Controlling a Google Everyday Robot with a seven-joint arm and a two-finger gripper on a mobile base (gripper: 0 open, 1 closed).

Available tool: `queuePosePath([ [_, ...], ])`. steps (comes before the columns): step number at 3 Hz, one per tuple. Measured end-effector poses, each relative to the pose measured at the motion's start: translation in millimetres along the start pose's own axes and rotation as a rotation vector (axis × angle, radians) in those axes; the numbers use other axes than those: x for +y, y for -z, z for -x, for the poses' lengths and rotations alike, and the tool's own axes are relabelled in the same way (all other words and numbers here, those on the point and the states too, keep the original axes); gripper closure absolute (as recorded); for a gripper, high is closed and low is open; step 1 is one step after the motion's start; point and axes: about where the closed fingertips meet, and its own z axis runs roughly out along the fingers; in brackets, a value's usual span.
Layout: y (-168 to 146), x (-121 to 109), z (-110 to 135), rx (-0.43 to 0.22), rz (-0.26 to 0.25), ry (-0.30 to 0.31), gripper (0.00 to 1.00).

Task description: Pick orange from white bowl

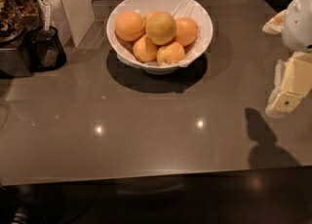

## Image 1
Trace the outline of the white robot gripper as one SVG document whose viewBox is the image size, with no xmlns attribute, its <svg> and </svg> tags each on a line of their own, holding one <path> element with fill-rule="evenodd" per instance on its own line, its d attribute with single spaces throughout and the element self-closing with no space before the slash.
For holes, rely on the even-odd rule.
<svg viewBox="0 0 312 224">
<path fill-rule="evenodd" d="M 265 109 L 267 116 L 282 118 L 312 90 L 312 55 L 308 54 L 312 52 L 312 0 L 292 0 L 287 10 L 263 25 L 262 31 L 272 35 L 282 32 L 283 44 L 295 52 L 287 61 L 278 60 L 274 90 Z"/>
</svg>

